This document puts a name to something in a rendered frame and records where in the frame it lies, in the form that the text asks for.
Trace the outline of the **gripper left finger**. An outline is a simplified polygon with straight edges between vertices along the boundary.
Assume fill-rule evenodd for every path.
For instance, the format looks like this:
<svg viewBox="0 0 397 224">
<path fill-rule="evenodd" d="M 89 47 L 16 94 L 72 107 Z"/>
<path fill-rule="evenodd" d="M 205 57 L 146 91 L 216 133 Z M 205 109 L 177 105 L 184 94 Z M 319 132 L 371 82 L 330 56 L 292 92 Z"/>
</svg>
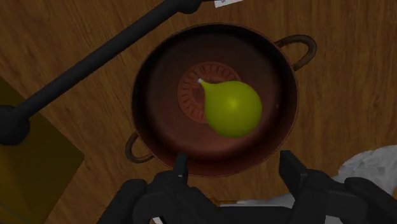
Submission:
<svg viewBox="0 0 397 224">
<path fill-rule="evenodd" d="M 178 154 L 171 171 L 159 172 L 152 182 L 130 179 L 120 189 L 97 224 L 218 224 L 218 207 L 198 188 L 190 187 L 187 156 Z"/>
</svg>

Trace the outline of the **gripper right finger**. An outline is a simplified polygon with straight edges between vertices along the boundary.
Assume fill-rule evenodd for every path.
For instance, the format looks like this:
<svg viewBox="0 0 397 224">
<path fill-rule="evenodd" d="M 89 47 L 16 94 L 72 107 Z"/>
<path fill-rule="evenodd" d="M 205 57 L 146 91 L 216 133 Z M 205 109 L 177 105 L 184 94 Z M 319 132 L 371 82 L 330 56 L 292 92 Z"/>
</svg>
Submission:
<svg viewBox="0 0 397 224">
<path fill-rule="evenodd" d="M 397 200 L 368 179 L 339 183 L 289 150 L 280 151 L 279 175 L 295 199 L 288 224 L 325 224 L 326 216 L 343 224 L 397 224 Z"/>
</svg>

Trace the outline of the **green pear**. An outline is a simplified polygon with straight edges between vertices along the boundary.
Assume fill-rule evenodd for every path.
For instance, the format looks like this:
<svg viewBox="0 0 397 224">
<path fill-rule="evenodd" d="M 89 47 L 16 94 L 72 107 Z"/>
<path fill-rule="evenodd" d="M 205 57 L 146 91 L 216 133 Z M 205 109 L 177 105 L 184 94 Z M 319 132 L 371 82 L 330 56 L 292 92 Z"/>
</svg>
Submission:
<svg viewBox="0 0 397 224">
<path fill-rule="evenodd" d="M 260 123 L 262 103 L 256 91 L 241 81 L 208 83 L 198 80 L 204 89 L 204 115 L 209 126 L 224 137 L 242 137 Z"/>
</svg>

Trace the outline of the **dark yellow flat board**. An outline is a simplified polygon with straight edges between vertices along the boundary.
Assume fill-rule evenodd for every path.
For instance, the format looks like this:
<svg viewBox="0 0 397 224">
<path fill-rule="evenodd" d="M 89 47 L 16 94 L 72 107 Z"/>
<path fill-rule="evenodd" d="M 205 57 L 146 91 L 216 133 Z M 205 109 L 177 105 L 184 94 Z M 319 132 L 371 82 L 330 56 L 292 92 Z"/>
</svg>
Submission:
<svg viewBox="0 0 397 224">
<path fill-rule="evenodd" d="M 15 146 L 0 145 L 0 224 L 44 224 L 84 155 L 44 116 Z"/>
</svg>

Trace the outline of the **white flat card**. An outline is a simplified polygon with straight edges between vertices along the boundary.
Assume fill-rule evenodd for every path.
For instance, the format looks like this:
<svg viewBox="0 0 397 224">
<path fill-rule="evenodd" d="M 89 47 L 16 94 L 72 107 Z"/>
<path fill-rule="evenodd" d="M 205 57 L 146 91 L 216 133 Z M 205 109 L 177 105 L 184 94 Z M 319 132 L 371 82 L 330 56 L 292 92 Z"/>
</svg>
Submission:
<svg viewBox="0 0 397 224">
<path fill-rule="evenodd" d="M 215 0 L 214 6 L 216 8 L 219 8 L 219 7 L 227 6 L 229 4 L 238 3 L 241 1 L 243 1 L 243 0 Z"/>
</svg>

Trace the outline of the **brown two-handled pan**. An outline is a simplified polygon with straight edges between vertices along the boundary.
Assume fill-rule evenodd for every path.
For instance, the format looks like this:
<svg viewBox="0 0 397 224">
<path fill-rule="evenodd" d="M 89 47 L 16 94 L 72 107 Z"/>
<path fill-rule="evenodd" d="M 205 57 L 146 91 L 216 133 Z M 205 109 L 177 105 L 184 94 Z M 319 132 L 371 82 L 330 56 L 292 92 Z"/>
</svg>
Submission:
<svg viewBox="0 0 397 224">
<path fill-rule="evenodd" d="M 136 130 L 126 145 L 127 158 L 134 163 L 157 158 L 173 166 L 181 152 L 192 175 L 207 177 L 233 175 L 262 163 L 290 133 L 298 107 L 295 72 L 316 51 L 316 42 L 307 35 L 271 41 L 232 24 L 196 25 L 171 35 L 136 76 Z M 258 128 L 241 138 L 215 133 L 204 118 L 199 79 L 237 80 L 253 87 L 263 105 Z"/>
</svg>

